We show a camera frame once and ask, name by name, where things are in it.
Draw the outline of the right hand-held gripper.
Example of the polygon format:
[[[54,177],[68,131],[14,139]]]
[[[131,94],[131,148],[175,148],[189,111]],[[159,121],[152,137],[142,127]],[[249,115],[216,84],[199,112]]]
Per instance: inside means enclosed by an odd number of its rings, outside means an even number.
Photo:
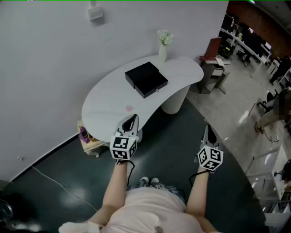
[[[200,167],[209,171],[216,171],[223,163],[223,156],[224,152],[220,150],[218,136],[210,124],[206,124],[201,140],[201,148],[197,153]]]

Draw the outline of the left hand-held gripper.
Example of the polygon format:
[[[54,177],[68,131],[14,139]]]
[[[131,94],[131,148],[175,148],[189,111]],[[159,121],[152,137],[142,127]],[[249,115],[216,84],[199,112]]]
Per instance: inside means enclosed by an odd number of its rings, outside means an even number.
[[[129,161],[137,150],[139,117],[137,114],[126,116],[116,127],[116,132],[111,137],[110,152],[115,160]],[[132,132],[132,135],[121,132]]]

